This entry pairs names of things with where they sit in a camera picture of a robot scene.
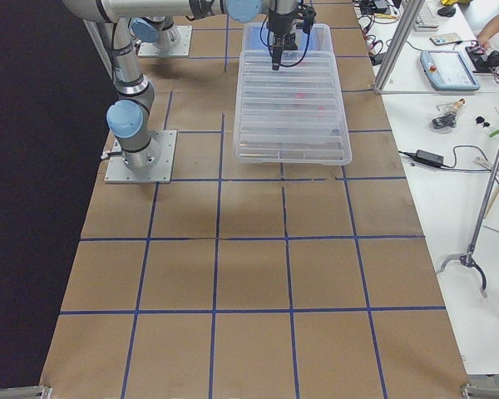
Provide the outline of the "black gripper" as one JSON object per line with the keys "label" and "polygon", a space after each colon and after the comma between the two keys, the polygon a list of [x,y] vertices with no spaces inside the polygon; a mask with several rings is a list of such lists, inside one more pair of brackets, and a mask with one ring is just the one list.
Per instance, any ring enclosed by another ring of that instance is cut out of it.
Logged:
{"label": "black gripper", "polygon": [[278,71],[281,67],[282,54],[284,49],[297,49],[295,41],[295,33],[292,33],[294,19],[297,17],[297,12],[279,13],[269,11],[268,13],[268,29],[272,33],[269,39],[271,46],[272,70]]}

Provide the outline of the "person hand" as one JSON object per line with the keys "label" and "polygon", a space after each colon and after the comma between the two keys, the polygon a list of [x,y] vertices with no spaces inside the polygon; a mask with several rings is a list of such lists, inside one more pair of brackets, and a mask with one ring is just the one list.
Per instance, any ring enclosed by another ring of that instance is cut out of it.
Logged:
{"label": "person hand", "polygon": [[477,43],[484,50],[487,50],[490,47],[488,36],[477,36]]}

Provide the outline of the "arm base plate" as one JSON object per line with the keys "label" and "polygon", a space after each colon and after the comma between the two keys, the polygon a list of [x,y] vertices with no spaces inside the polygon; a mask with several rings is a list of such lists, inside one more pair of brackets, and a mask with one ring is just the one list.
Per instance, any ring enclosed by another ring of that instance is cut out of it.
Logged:
{"label": "arm base plate", "polygon": [[173,170],[177,131],[148,131],[150,144],[141,152],[125,152],[113,141],[106,168],[108,184],[169,184]]}
{"label": "arm base plate", "polygon": [[181,58],[190,54],[191,26],[173,26],[165,31],[139,34],[138,57]]}

